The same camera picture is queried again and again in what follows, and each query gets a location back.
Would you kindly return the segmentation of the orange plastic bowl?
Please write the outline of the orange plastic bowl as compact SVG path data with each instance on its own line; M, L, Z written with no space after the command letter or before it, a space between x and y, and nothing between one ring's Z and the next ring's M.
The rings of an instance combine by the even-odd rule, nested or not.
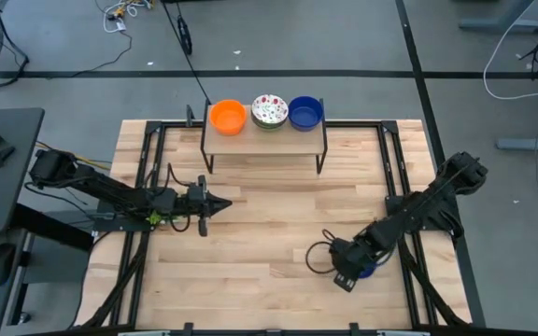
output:
M246 124L247 110L236 100L222 100L212 106L211 125L222 135L237 135Z

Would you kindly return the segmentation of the wooden shelf with black legs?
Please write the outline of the wooden shelf with black legs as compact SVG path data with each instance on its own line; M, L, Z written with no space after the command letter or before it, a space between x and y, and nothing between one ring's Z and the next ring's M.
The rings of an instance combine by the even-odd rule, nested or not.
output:
M217 156L311 156L316 161L317 172L322 171L328 152L325 113L322 122L309 132L294 129L289 119L278 130L267 132L253 123L251 104L242 104L247 110L246 124L242 131L237 135L222 135L209 120L213 104L205 103L200 150L208 172L213 171Z

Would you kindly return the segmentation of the black aluminium frame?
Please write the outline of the black aluminium frame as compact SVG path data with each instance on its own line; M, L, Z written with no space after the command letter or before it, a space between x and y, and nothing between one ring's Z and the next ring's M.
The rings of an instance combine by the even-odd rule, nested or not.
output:
M136 329L172 330L192 323L192 336L350 336L376 329L411 329L397 252L347 293L332 274L304 263L321 229L347 239L386 215L389 195L375 120L327 121L328 153L320 175L315 159L216 157L209 189L233 200L209 220L208 236L160 228L149 236ZM473 320L448 234L422 231L432 284L456 315ZM110 233L89 260L75 325L93 317L116 284L125 233Z

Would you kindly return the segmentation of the black desk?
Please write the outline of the black desk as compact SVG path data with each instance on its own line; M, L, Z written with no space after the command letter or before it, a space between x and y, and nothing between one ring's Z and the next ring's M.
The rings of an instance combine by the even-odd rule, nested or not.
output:
M0 135L15 148L0 167L0 231L9 225L44 114L39 107L0 109Z

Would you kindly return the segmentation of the green floral-print bowl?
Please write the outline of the green floral-print bowl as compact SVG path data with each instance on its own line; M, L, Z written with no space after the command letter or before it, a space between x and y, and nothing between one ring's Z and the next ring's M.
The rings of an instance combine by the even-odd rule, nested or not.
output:
M254 119L253 123L260 129L270 132L270 131L276 131L279 128L281 128L285 124L285 120L279 123L264 123L260 120Z
M253 100L250 113L253 119L264 123L279 123L288 118L289 107L279 96L263 94Z

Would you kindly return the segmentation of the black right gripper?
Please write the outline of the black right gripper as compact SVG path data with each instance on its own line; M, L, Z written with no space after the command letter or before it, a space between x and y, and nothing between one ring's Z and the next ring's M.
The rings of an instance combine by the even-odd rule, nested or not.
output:
M368 264L375 263L379 267L389 257L389 249L367 231L357 234L351 241L333 239L329 253L336 271L333 281L346 292L356 286L359 274Z

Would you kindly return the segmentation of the white power strip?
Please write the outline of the white power strip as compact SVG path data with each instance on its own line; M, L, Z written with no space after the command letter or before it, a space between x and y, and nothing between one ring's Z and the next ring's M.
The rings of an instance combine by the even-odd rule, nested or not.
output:
M115 4L103 7L99 4L99 0L93 1L102 13L102 26L107 34L125 32L124 19L126 16L135 18L138 16L140 8L152 10L156 3L156 0L117 0Z

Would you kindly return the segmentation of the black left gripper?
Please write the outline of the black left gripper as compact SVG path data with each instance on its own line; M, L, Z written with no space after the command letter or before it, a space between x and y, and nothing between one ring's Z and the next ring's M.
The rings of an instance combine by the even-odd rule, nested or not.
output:
M174 216L184 217L187 220L186 227L178 231L185 231L191 225L192 217L197 216L198 233L200 236L206 237L208 235L207 218L213 217L232 204L233 202L230 200L207 192L205 176L199 175L195 183L188 185L186 193L176 199Z

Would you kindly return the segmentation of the grey desk leg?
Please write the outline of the grey desk leg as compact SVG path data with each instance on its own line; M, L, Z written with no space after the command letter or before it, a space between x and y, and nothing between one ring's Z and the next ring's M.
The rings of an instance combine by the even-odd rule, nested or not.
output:
M495 147L501 150L538 151L538 138L499 138Z
M459 28L466 31L479 31L493 34L520 33L538 34L538 20L523 19L534 0L517 0L504 14L497 18L461 19Z

